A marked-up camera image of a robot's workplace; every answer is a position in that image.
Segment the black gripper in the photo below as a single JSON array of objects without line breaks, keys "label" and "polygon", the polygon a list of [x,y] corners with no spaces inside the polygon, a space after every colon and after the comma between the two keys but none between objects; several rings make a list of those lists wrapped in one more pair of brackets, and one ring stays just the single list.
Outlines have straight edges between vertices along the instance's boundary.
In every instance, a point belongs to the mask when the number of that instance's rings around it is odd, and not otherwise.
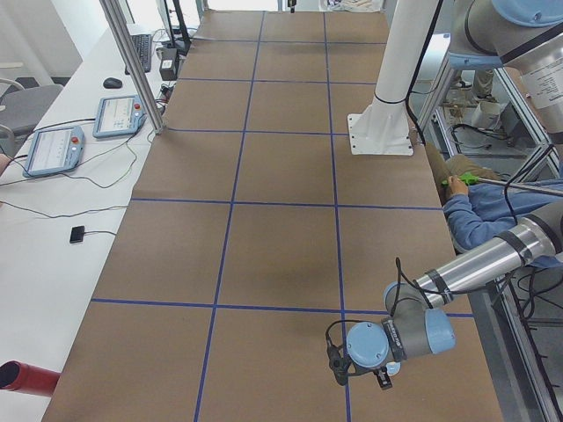
[{"label": "black gripper", "polygon": [[[358,375],[358,367],[349,356],[344,354],[343,346],[336,346],[330,337],[326,337],[325,342],[329,368],[333,371],[336,382],[339,385],[347,385],[350,377]],[[391,378],[386,367],[378,368],[375,371],[375,377],[381,390],[392,388]]]}]

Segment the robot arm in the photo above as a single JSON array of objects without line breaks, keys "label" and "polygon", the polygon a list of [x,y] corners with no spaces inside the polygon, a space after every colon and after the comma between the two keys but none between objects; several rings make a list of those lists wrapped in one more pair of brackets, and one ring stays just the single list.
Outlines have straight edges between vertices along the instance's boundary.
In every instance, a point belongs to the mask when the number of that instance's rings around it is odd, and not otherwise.
[{"label": "robot arm", "polygon": [[442,307],[458,295],[562,252],[562,204],[553,202],[521,218],[516,226],[458,255],[417,280],[398,273],[384,291],[388,316],[379,322],[352,320],[342,345],[327,339],[329,368],[336,382],[372,373],[381,389],[404,360],[452,349],[456,337]]},{"label": "robot arm", "polygon": [[[371,104],[349,121],[355,154],[409,156],[408,97],[433,34],[437,1],[400,1]],[[562,140],[562,4],[559,1],[457,1],[450,61],[460,69],[515,69],[546,133]],[[521,188],[507,183],[500,201],[507,217],[490,222],[472,204],[477,187],[450,186],[445,205],[450,233],[462,252],[441,267],[409,280],[403,273],[384,291],[387,317],[360,322],[347,334],[345,356],[328,346],[338,383],[372,373],[383,389],[404,360],[453,348],[456,338],[443,307],[461,295],[531,264],[562,258],[562,199],[558,190],[533,186],[541,203],[519,210]]]}]

